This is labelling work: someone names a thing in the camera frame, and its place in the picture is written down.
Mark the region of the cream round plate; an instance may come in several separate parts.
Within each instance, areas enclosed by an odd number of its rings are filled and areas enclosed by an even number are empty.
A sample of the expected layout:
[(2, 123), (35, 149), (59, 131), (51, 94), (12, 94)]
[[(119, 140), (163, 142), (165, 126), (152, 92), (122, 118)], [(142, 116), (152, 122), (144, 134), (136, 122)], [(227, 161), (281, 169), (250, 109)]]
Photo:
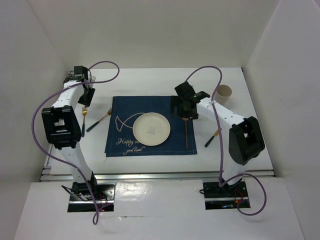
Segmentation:
[(161, 145), (168, 139), (171, 125), (162, 114), (148, 112), (135, 120), (132, 132), (139, 143), (153, 147)]

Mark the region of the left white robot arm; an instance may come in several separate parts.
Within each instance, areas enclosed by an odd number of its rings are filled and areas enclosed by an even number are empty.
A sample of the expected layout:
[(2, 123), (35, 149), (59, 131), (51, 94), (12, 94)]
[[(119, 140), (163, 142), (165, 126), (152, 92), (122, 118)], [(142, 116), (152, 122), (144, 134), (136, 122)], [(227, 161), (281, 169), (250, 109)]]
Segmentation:
[(85, 124), (79, 124), (75, 108), (80, 104), (87, 109), (90, 106), (95, 89), (90, 86), (89, 70), (84, 66), (75, 66), (63, 81), (63, 88), (57, 101), (41, 111), (46, 138), (63, 155), (71, 166), (73, 184), (64, 189), (70, 195), (76, 195), (83, 201), (91, 201), (99, 195), (99, 187), (92, 170), (88, 167), (80, 147), (84, 136)]

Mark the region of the beige paper cup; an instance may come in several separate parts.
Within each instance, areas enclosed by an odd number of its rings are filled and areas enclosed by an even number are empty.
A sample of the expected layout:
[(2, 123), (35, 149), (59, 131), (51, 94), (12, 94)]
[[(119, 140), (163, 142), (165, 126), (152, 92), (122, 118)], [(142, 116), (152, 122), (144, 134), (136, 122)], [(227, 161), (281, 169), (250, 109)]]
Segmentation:
[(221, 105), (224, 105), (230, 96), (232, 95), (232, 89), (225, 84), (219, 85), (215, 93), (215, 101)]

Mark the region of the dark blue cloth placemat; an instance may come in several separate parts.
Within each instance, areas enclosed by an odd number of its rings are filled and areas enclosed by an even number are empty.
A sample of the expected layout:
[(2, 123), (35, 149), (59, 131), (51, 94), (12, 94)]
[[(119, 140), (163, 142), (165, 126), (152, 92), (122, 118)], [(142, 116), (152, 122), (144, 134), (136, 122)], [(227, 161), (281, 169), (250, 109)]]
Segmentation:
[[(114, 96), (105, 146), (107, 157), (196, 155), (197, 146), (192, 120), (188, 120), (188, 149), (186, 149), (185, 122), (170, 117), (170, 96)], [(157, 146), (139, 143), (133, 134), (136, 119), (145, 113), (158, 113), (170, 123), (168, 139)]]

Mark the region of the gold knife green handle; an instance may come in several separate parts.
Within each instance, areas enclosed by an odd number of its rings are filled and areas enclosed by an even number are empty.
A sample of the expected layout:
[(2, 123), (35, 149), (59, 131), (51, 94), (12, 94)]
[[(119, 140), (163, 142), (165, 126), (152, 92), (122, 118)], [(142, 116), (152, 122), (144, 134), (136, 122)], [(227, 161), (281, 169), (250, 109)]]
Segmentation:
[(204, 147), (207, 148), (207, 147), (211, 144), (211, 142), (213, 141), (213, 139), (214, 139), (216, 136), (218, 136), (218, 135), (219, 135), (219, 131), (217, 130), (217, 131), (214, 133), (214, 135), (206, 142), (206, 144), (204, 145)]

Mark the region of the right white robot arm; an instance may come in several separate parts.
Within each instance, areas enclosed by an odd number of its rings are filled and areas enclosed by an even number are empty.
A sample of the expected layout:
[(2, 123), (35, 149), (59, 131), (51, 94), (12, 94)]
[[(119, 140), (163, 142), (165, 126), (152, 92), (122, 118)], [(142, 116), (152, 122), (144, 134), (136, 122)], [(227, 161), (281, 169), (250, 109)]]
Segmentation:
[(220, 161), (218, 190), (223, 196), (230, 196), (246, 174), (245, 166), (265, 149), (258, 120), (254, 116), (244, 117), (232, 112), (204, 91), (196, 93), (186, 81), (174, 90), (176, 95), (171, 97), (170, 102), (171, 116), (176, 115), (188, 121), (197, 120), (201, 115), (215, 122), (219, 131), (228, 131), (231, 161), (225, 169), (223, 160)]

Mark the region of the copper spoon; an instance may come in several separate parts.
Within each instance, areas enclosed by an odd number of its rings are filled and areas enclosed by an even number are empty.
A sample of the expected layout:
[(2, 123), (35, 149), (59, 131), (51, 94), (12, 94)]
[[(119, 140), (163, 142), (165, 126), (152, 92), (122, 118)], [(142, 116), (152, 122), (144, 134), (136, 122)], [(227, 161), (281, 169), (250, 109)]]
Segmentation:
[(185, 144), (186, 144), (186, 149), (189, 147), (189, 140), (188, 140), (188, 118), (182, 118), (184, 121), (184, 129), (185, 129)]

